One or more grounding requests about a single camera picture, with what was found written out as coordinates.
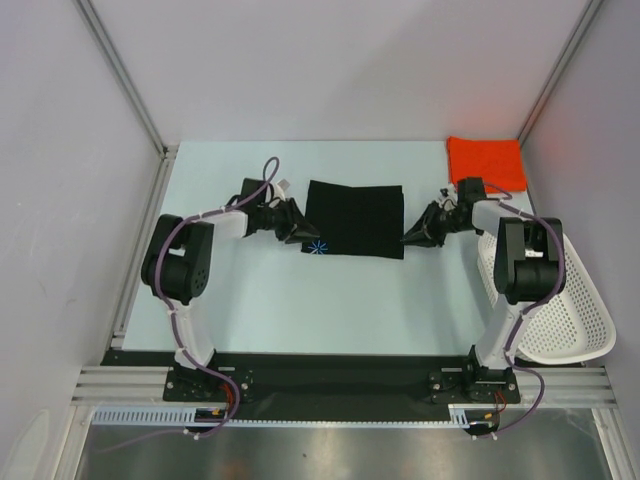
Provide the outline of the black t-shirt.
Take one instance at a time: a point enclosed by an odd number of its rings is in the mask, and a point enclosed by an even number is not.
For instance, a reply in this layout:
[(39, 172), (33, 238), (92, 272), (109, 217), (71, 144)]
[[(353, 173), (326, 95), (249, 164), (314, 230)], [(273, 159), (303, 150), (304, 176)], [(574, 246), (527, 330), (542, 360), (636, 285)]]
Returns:
[(320, 236), (309, 255), (404, 258), (404, 194), (400, 185), (351, 187), (312, 180), (305, 217)]

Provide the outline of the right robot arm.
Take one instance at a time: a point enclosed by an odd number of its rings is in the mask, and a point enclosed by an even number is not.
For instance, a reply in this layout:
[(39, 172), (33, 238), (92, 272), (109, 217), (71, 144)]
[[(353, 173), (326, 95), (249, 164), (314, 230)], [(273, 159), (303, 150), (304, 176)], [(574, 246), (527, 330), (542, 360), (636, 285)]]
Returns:
[(506, 190), (492, 197), (491, 187), (480, 177), (459, 180), (455, 189), (441, 191), (402, 238), (406, 246), (424, 248), (441, 247), (448, 235), (467, 231), (496, 240), (492, 281), (498, 297), (491, 320), (459, 370), (429, 375), (435, 404), (519, 402), (519, 343), (533, 315), (565, 286), (562, 222), (515, 208)]

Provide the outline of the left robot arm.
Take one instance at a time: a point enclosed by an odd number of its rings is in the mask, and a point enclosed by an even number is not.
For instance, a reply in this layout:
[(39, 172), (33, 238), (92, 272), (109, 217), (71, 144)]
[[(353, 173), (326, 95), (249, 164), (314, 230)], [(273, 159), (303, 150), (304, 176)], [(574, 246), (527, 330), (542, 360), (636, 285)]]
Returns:
[(271, 231), (285, 244), (320, 238), (282, 186), (251, 178), (244, 179), (241, 191), (214, 212), (158, 218), (143, 259), (141, 280), (167, 307), (175, 345), (174, 388), (169, 395), (184, 389), (207, 400), (222, 390), (233, 397), (229, 383), (209, 368), (215, 356), (213, 340), (189, 309), (209, 282), (214, 242), (239, 240), (259, 231)]

